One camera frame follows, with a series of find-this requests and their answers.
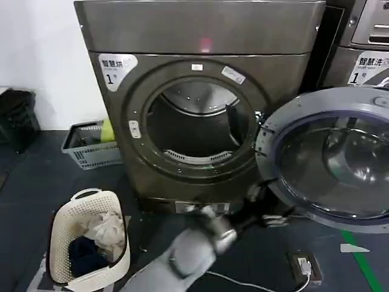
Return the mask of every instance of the dryer top panel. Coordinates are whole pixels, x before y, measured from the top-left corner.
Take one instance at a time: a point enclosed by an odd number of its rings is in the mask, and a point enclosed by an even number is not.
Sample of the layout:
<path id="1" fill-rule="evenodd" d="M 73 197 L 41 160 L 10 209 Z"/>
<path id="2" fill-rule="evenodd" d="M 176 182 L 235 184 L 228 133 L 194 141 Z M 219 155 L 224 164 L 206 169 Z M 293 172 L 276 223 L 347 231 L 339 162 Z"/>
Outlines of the dryer top panel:
<path id="1" fill-rule="evenodd" d="M 76 1 L 94 52 L 304 54 L 325 1 Z"/>

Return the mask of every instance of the yellow object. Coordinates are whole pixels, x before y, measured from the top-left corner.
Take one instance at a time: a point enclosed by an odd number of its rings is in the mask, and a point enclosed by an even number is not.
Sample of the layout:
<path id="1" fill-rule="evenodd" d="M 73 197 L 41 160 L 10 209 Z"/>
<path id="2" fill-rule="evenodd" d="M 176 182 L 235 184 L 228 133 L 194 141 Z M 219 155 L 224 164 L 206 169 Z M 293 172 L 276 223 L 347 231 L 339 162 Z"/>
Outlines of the yellow object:
<path id="1" fill-rule="evenodd" d="M 100 140 L 102 142 L 115 141 L 114 129 L 112 129 L 111 121 L 109 119 L 103 120 L 102 133 L 101 133 Z"/>

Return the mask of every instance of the dryer door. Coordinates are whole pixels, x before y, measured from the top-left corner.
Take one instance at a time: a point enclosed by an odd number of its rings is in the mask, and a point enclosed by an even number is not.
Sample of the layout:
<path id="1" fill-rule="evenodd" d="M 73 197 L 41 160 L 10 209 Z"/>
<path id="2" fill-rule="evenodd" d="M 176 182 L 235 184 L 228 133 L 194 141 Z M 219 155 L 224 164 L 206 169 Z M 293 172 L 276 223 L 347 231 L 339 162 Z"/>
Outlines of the dryer door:
<path id="1" fill-rule="evenodd" d="M 290 101 L 256 139 L 262 178 L 315 221 L 389 232 L 389 91 L 332 88 Z"/>

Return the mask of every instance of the power outlet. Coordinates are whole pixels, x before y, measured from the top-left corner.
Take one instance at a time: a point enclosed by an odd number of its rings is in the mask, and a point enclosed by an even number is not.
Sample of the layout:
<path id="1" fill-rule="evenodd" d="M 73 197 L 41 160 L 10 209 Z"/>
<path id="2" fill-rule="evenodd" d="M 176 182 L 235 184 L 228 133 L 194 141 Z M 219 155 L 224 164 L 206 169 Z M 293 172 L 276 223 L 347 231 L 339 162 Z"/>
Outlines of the power outlet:
<path id="1" fill-rule="evenodd" d="M 312 266 L 311 262 L 305 257 L 299 257 L 298 264 L 300 265 L 301 273 L 305 276 L 311 275 Z"/>
<path id="2" fill-rule="evenodd" d="M 322 273 L 318 267 L 317 261 L 313 253 L 310 252 L 296 252 L 287 255 L 289 263 L 291 264 L 293 275 L 298 283 L 306 281 L 306 275 L 301 271 L 302 261 L 307 261 L 311 264 L 311 281 L 321 282 Z"/>

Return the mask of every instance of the door glass window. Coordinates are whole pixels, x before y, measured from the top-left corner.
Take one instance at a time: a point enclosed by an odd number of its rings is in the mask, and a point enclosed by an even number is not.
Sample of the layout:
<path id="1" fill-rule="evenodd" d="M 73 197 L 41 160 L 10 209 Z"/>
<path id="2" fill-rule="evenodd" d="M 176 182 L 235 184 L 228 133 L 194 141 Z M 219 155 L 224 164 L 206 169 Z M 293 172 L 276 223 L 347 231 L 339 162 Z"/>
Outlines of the door glass window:
<path id="1" fill-rule="evenodd" d="M 297 197 L 341 217 L 389 211 L 389 126 L 353 117 L 316 120 L 292 130 L 277 161 Z"/>

